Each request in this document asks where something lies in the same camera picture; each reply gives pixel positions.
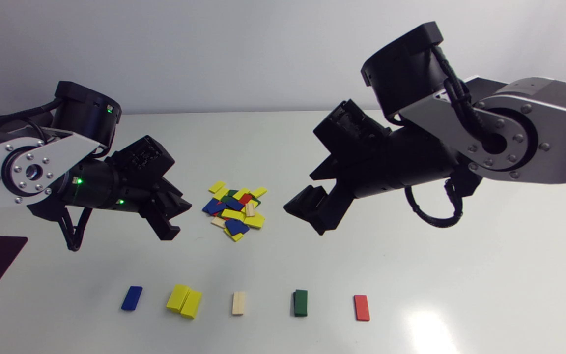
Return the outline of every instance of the screw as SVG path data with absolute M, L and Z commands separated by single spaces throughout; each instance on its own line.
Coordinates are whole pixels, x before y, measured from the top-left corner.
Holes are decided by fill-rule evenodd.
M 527 104 L 521 106 L 521 113 L 522 114 L 528 114 L 529 112 L 532 112 L 532 105 L 530 105 L 530 103 L 527 103 Z

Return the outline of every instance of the yellow wooden block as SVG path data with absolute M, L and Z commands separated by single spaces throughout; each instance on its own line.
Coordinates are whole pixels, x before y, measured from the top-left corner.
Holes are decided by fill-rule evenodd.
M 202 300 L 202 293 L 199 291 L 190 291 L 187 295 L 187 300 L 185 304 L 182 305 L 182 310 L 180 310 L 180 315 L 184 318 L 196 318 L 198 313 L 198 307 L 200 306 L 200 300 Z
M 257 213 L 256 211 L 253 217 L 247 217 L 246 219 L 243 220 L 244 224 L 254 227 L 256 229 L 261 229 L 261 227 L 263 227 L 264 222 L 265 222 L 265 217 L 261 216 L 261 214 Z
M 237 191 L 237 193 L 235 193 L 233 195 L 233 198 L 239 200 L 240 198 L 243 197 L 243 195 L 245 195 L 246 193 L 250 193 L 250 190 L 248 188 L 242 188 L 240 190 Z
M 244 304 L 246 302 L 246 292 L 236 291 L 233 293 L 233 309 L 231 314 L 234 316 L 242 316 L 244 311 Z
M 231 239 L 233 239 L 233 241 L 238 242 L 239 240 L 241 240 L 243 237 L 243 233 L 238 233 L 235 236 L 231 236 Z
M 171 295 L 169 295 L 166 307 L 173 312 L 180 312 L 190 291 L 191 289 L 187 285 L 176 284 Z
M 219 217 L 214 217 L 213 220 L 211 220 L 211 224 L 221 227 L 222 229 L 226 227 L 224 223 L 224 219 L 221 219 Z
M 218 190 L 220 190 L 220 188 L 222 188 L 225 185 L 226 183 L 224 181 L 217 181 L 213 186 L 211 186 L 211 188 L 209 188 L 209 191 L 211 193 L 216 193 Z
M 243 233 L 238 233 L 237 235 L 233 236 L 231 235 L 231 232 L 228 230 L 227 227 L 224 228 L 224 233 L 226 235 L 228 235 L 228 237 L 230 237 L 231 239 L 233 239 L 233 241 L 238 242 L 239 240 L 242 239 L 243 237 Z
M 246 218 L 241 211 L 235 211 L 230 209 L 223 210 L 221 216 L 227 217 L 229 219 L 240 220 L 241 222 L 243 222 L 243 220 Z
M 215 192 L 213 197 L 217 200 L 220 200 L 220 199 L 222 199 L 222 197 L 224 197 L 224 195 L 226 195 L 228 193 L 229 190 L 230 189 L 228 189 L 226 187 L 222 187 L 218 191 Z
M 267 191 L 268 190 L 265 189 L 265 187 L 259 187 L 256 190 L 251 191 L 250 194 L 252 194 L 253 197 L 258 198 L 261 197 L 261 195 L 264 195 Z
M 246 203 L 246 206 L 242 210 L 245 210 L 247 217 L 253 217 L 255 215 L 255 205 L 252 203 Z

